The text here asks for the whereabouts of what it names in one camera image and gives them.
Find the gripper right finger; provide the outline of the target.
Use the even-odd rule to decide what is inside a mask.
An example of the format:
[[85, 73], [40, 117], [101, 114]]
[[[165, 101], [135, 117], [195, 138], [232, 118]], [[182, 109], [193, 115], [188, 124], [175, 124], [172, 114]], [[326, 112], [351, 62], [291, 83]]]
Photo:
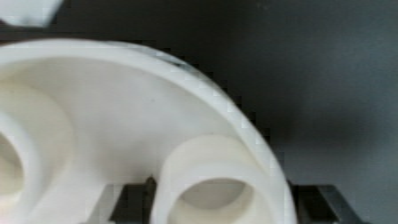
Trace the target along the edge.
[[298, 224], [367, 224], [334, 185], [289, 184]]

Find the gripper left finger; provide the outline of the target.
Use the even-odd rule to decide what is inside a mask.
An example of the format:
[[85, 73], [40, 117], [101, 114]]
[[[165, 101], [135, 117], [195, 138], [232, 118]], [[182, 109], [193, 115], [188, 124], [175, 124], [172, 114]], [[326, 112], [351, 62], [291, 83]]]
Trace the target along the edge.
[[149, 224], [156, 180], [110, 185], [104, 193], [104, 224]]

